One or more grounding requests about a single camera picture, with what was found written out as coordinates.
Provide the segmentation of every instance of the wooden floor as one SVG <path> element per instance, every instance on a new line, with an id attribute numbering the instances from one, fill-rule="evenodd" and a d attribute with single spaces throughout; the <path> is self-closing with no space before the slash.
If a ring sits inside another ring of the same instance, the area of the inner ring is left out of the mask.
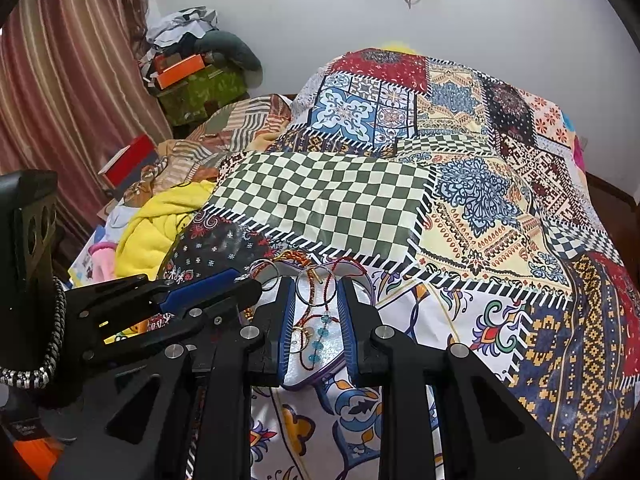
<path id="1" fill-rule="evenodd" d="M 589 186 L 591 202 L 609 232 L 631 279 L 640 287 L 640 233 L 631 206 L 599 187 Z"/>

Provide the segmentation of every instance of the black and white braided cord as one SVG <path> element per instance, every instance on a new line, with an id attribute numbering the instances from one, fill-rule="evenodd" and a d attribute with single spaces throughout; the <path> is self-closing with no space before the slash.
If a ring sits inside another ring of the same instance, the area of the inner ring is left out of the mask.
<path id="1" fill-rule="evenodd" d="M 58 366 L 62 341 L 65 338 L 66 295 L 62 282 L 53 278 L 56 285 L 56 309 L 53 314 L 53 330 L 42 360 L 37 370 L 20 371 L 0 368 L 0 384 L 15 386 L 23 390 L 44 388 L 53 379 Z"/>

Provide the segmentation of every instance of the sheer brown curtain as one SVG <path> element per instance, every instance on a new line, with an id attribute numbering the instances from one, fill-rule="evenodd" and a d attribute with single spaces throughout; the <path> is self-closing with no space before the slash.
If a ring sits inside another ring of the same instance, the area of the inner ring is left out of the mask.
<path id="1" fill-rule="evenodd" d="M 97 171 L 141 133 L 171 137 L 145 90 L 146 0 L 20 0 L 0 37 L 0 172 L 58 172 L 68 256 L 107 202 Z"/>

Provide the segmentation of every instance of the pink object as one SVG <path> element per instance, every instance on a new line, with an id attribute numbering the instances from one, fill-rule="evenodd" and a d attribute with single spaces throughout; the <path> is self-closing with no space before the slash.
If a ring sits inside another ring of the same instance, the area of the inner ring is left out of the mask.
<path id="1" fill-rule="evenodd" d="M 574 140 L 574 162 L 583 172 L 587 172 L 587 169 L 584 167 L 584 159 L 582 158 L 582 147 L 580 146 L 580 139 L 578 139 L 578 136 L 575 136 Z"/>
<path id="2" fill-rule="evenodd" d="M 114 272 L 116 263 L 116 247 L 113 242 L 98 242 L 89 247 L 91 264 L 93 267 L 92 281 L 94 283 L 108 282 L 115 280 Z"/>

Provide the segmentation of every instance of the round hole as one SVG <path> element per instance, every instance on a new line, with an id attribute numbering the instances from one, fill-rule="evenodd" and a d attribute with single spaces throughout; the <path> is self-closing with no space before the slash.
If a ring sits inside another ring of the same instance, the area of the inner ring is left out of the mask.
<path id="1" fill-rule="evenodd" d="M 47 206 L 42 208 L 42 216 L 40 218 L 40 234 L 42 234 L 42 239 L 44 240 L 47 237 L 47 231 L 49 230 L 49 210 Z"/>
<path id="2" fill-rule="evenodd" d="M 33 217 L 29 221 L 29 230 L 27 231 L 27 248 L 29 254 L 33 254 L 36 248 L 36 219 Z"/>

